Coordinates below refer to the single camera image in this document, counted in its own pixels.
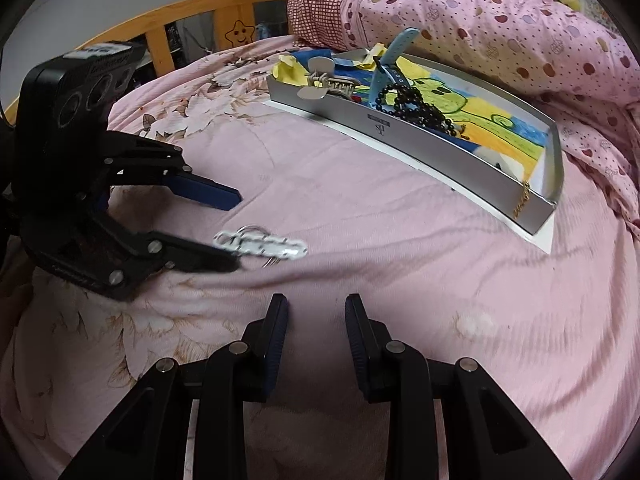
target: wooden headboard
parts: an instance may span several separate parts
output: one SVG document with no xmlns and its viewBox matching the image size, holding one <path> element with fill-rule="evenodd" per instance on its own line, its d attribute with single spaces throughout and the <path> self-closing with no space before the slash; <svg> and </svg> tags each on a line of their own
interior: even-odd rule
<svg viewBox="0 0 640 480">
<path fill-rule="evenodd" d="M 144 34 L 156 74 L 162 76 L 175 70 L 165 25 L 215 10 L 214 39 L 216 47 L 224 50 L 254 40 L 254 3 L 272 1 L 275 0 L 181 0 L 115 25 L 78 48 L 102 41 L 129 41 Z M 17 110 L 18 99 L 6 110 L 6 117 L 11 123 L 15 123 Z"/>
</svg>

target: light blue watch strap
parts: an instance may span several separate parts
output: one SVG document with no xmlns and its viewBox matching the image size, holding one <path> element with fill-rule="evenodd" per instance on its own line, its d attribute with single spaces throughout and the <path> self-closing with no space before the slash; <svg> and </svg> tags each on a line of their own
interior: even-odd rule
<svg viewBox="0 0 640 480">
<path fill-rule="evenodd" d="M 410 27 L 403 30 L 394 38 L 386 52 L 382 55 L 380 64 L 394 64 L 418 34 L 420 34 L 420 30 L 417 28 Z M 376 102 L 378 94 L 382 92 L 382 89 L 389 82 L 388 76 L 379 69 L 376 69 L 371 78 L 371 85 L 369 86 L 369 103 L 374 104 Z"/>
</svg>

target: pink quilt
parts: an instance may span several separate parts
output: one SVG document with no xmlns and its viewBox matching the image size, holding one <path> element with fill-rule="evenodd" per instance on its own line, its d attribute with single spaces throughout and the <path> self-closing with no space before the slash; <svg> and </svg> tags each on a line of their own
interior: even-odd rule
<svg viewBox="0 0 640 480">
<path fill-rule="evenodd" d="M 305 240 L 309 256 L 233 274 L 167 271 L 130 303 L 36 270 L 0 368 L 2 420 L 34 478 L 55 479 L 158 358 L 205 358 L 274 292 L 289 298 L 289 331 L 274 396 L 247 408 L 250 477 L 382 477 L 385 408 L 362 399 L 344 328 L 344 300 L 359 292 L 425 356 L 477 358 L 576 480 L 598 478 L 640 415 L 638 242 L 625 220 L 565 156 L 547 255 L 426 174 L 261 104 L 292 40 L 206 57 L 111 115 L 111 128 L 183 147 L 196 173 L 237 187 L 241 205 L 119 189 L 110 211 L 133 229 L 203 242 L 260 224 Z M 562 116 L 559 127 L 580 129 Z"/>
</svg>

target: red and white checkered pillow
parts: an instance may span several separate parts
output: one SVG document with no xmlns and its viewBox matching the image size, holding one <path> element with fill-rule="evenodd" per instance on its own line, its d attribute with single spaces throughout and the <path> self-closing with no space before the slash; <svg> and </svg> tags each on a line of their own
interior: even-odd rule
<svg viewBox="0 0 640 480">
<path fill-rule="evenodd" d="M 289 0 L 292 32 L 315 46 L 347 50 L 342 38 L 341 4 L 342 0 Z"/>
</svg>

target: silver bolt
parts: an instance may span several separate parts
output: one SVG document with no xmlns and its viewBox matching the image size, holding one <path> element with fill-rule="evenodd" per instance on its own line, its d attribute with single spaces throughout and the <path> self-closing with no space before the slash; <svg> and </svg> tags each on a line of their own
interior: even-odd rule
<svg viewBox="0 0 640 480">
<path fill-rule="evenodd" d="M 162 251 L 162 242 L 160 240 L 152 240 L 149 242 L 149 245 L 146 246 L 146 250 L 151 254 L 158 254 Z"/>
<path fill-rule="evenodd" d="M 244 354 L 248 349 L 249 345 L 244 341 L 233 341 L 229 345 L 229 351 L 235 355 Z"/>
<path fill-rule="evenodd" d="M 111 285 L 118 285 L 120 283 L 122 283 L 122 280 L 124 280 L 124 272 L 122 272 L 121 270 L 114 270 L 110 275 L 109 275 L 109 283 Z"/>
<path fill-rule="evenodd" d="M 156 370 L 158 370 L 159 372 L 162 372 L 163 374 L 171 370 L 173 367 L 174 367 L 174 360 L 169 359 L 168 357 L 160 359 L 156 363 Z"/>
<path fill-rule="evenodd" d="M 478 370 L 478 363 L 471 357 L 463 357 L 460 359 L 460 368 L 467 372 L 475 372 Z"/>
<path fill-rule="evenodd" d="M 401 354 L 406 350 L 406 346 L 402 341 L 389 341 L 386 344 L 386 349 L 389 350 L 392 354 Z"/>
</svg>

